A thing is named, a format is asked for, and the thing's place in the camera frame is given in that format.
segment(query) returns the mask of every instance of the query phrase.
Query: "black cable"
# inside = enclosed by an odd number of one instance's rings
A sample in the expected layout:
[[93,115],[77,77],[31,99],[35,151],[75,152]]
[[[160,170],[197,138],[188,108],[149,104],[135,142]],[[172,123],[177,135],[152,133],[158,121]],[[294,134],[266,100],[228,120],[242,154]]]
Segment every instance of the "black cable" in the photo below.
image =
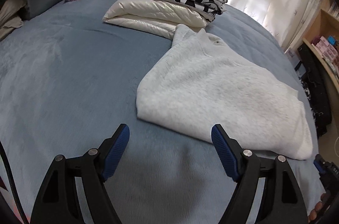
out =
[[1,156],[1,159],[2,159],[3,164],[5,166],[8,181],[10,183],[11,191],[12,191],[12,194],[13,194],[13,197],[14,197],[14,201],[15,201],[15,204],[16,204],[17,209],[19,211],[19,214],[21,216],[21,219],[22,219],[24,224],[29,224],[27,217],[25,215],[25,212],[22,208],[22,205],[21,205],[21,202],[20,202],[20,199],[19,199],[19,195],[18,195],[18,192],[17,192],[17,188],[15,187],[15,182],[14,182],[11,166],[10,166],[7,155],[5,153],[5,149],[3,148],[1,141],[0,141],[0,156]]

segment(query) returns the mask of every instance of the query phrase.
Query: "black bag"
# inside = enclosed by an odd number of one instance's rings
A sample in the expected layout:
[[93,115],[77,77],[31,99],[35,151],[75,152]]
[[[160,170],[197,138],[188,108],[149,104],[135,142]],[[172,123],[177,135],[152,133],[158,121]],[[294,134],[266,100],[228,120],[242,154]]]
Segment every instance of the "black bag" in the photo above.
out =
[[298,48],[306,73],[301,78],[313,111],[318,138],[327,132],[326,126],[332,122],[331,107],[319,68],[323,68],[317,57],[303,43]]

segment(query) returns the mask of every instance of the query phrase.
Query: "blue gripper pad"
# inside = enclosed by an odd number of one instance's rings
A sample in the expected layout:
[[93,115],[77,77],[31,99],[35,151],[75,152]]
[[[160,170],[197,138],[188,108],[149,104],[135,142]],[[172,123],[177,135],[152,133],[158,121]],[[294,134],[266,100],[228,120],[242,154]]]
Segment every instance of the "blue gripper pad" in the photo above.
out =
[[227,176],[231,177],[234,182],[237,182],[240,178],[237,158],[219,131],[218,125],[212,127],[211,137]]
[[125,151],[128,141],[129,141],[129,127],[125,125],[105,158],[104,169],[101,173],[105,181],[109,177],[113,176],[120,162],[122,154]]

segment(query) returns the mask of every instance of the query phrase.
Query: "metal screw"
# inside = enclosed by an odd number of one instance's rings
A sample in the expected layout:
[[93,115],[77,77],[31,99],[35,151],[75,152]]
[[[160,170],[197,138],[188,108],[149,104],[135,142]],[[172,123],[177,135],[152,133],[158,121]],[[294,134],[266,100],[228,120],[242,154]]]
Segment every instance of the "metal screw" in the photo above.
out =
[[249,149],[245,149],[244,151],[243,151],[243,153],[244,153],[244,155],[245,156],[247,156],[247,157],[250,157],[250,156],[252,156],[252,151],[250,151]]
[[98,150],[96,148],[91,148],[89,151],[88,151],[88,154],[89,155],[95,155],[98,153]]
[[278,160],[279,160],[280,162],[285,162],[285,161],[286,161],[286,158],[285,158],[284,156],[282,156],[282,155],[279,155],[279,156],[278,156]]
[[54,160],[57,161],[57,162],[61,161],[62,159],[63,159],[63,155],[61,155],[61,154],[54,157]]

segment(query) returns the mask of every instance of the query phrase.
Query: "blue bedspread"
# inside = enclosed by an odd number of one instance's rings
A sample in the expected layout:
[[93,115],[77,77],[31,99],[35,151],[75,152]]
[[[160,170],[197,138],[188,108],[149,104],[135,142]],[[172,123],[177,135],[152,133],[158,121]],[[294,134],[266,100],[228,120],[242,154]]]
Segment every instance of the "blue bedspread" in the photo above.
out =
[[[115,175],[106,182],[121,221],[218,223],[235,183],[226,176],[214,147],[136,118],[138,84],[171,41],[103,23],[102,16],[115,1],[61,2],[0,42],[0,139],[23,207],[30,215],[55,155],[80,156],[126,123],[129,144]],[[315,155],[310,106],[269,32],[230,6],[206,30],[299,91]],[[308,212],[323,193],[312,161],[289,160]],[[2,165],[0,176],[8,186]],[[263,182],[248,223],[255,221]],[[81,183],[78,189],[84,218],[91,223]]]

